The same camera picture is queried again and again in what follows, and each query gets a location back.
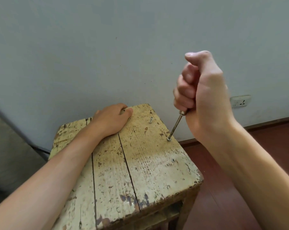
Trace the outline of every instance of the stool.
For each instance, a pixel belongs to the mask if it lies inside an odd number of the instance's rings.
[[[132,108],[123,129],[93,151],[53,229],[144,230],[171,220],[184,227],[203,176],[174,137],[167,141],[149,104]],[[91,119],[62,125],[50,159]]]

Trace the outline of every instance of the gray curtain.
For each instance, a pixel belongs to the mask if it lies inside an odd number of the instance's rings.
[[[0,202],[45,163],[45,160],[0,118]]]

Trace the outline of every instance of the hand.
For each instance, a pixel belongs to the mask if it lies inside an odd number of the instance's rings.
[[[235,122],[223,72],[209,51],[185,54],[188,63],[173,90],[174,106],[186,111],[186,122],[202,144],[213,143]]]
[[[120,115],[122,109],[127,108],[123,103],[105,107],[103,110],[98,110],[88,124],[88,129],[100,132],[103,138],[116,134],[120,131],[127,120],[133,114],[133,109],[125,109]]]

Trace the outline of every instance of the screwdriver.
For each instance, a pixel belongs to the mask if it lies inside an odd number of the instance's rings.
[[[181,118],[187,114],[187,112],[188,112],[188,109],[187,109],[187,111],[180,111],[179,112],[180,116],[178,117],[176,123],[174,124],[174,127],[172,128],[172,131],[170,132],[170,135],[167,138],[167,141],[171,141],[171,136],[173,135],[176,127],[178,126],[178,123],[181,121]]]

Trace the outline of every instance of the person's left arm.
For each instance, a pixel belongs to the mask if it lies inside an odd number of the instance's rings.
[[[98,143],[120,131],[132,109],[120,103],[97,111],[88,126],[0,204],[0,230],[51,229]]]

